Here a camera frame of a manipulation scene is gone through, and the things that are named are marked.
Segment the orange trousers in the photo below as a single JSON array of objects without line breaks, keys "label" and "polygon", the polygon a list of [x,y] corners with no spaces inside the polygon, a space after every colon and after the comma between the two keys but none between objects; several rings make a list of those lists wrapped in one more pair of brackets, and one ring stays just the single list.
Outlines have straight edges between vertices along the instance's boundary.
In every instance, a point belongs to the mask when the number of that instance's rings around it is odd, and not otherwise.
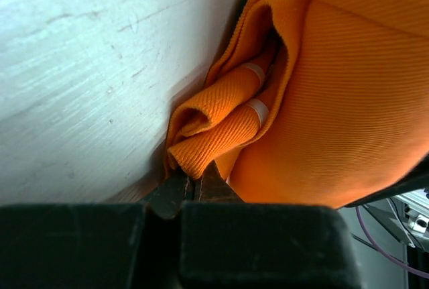
[{"label": "orange trousers", "polygon": [[340,208],[428,154],[428,0],[247,0],[172,113],[167,174],[215,163],[251,203]]}]

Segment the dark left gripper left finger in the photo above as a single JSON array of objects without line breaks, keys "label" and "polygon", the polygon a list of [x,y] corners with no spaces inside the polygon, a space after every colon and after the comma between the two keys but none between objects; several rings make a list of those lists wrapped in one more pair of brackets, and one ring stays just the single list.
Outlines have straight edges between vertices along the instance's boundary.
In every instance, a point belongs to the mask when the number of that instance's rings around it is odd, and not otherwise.
[{"label": "dark left gripper left finger", "polygon": [[181,288],[180,220],[194,182],[174,174],[136,203],[1,207],[2,288]]}]

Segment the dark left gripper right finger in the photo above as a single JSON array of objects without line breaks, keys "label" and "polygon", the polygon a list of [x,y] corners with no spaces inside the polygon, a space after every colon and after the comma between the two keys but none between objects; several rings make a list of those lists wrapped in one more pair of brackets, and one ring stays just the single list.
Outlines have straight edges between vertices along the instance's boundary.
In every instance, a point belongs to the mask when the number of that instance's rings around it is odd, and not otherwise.
[{"label": "dark left gripper right finger", "polygon": [[185,288],[362,288],[347,225],[322,206],[249,204],[210,164],[180,211]]}]

